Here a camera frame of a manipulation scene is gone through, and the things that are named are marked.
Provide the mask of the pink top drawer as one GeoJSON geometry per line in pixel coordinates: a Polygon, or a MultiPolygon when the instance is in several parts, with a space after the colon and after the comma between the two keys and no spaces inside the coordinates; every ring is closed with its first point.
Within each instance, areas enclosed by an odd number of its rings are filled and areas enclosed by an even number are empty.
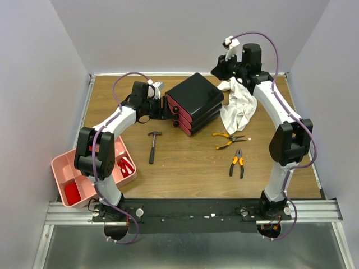
{"type": "Polygon", "coordinates": [[[190,120],[192,119],[191,114],[187,112],[181,105],[179,105],[179,103],[176,102],[170,95],[166,94],[165,97],[167,98],[167,102],[171,107],[171,112],[173,112],[174,114],[180,114],[184,117],[189,118],[190,120]]]}

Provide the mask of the black drawer cabinet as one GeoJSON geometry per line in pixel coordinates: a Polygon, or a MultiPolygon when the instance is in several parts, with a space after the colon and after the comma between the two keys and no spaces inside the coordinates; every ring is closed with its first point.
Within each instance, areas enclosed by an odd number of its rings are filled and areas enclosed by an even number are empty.
{"type": "Polygon", "coordinates": [[[199,73],[194,73],[166,94],[191,114],[193,135],[219,116],[224,100],[222,91],[199,73]]]}

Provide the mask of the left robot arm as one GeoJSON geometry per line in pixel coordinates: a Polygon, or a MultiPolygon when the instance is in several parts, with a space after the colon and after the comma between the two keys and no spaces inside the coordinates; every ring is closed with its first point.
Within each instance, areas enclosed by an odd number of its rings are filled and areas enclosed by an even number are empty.
{"type": "Polygon", "coordinates": [[[131,93],[119,103],[113,114],[92,128],[79,131],[74,167],[91,182],[100,203],[106,205],[105,215],[119,221],[127,215],[124,196],[112,175],[115,164],[115,141],[143,116],[161,116],[164,82],[134,82],[131,93]]]}

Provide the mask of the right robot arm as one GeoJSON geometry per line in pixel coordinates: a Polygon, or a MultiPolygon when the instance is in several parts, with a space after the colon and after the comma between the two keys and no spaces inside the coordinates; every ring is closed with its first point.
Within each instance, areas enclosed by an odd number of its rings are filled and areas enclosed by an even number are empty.
{"type": "Polygon", "coordinates": [[[258,213],[266,220],[272,219],[286,207],[287,189],[293,172],[308,154],[313,123],[302,119],[278,91],[274,78],[262,69],[260,45],[244,44],[242,59],[236,56],[238,42],[225,41],[227,52],[218,58],[211,74],[221,81],[235,78],[248,89],[265,108],[275,126],[275,134],[269,144],[274,161],[268,185],[262,191],[258,213]]]}

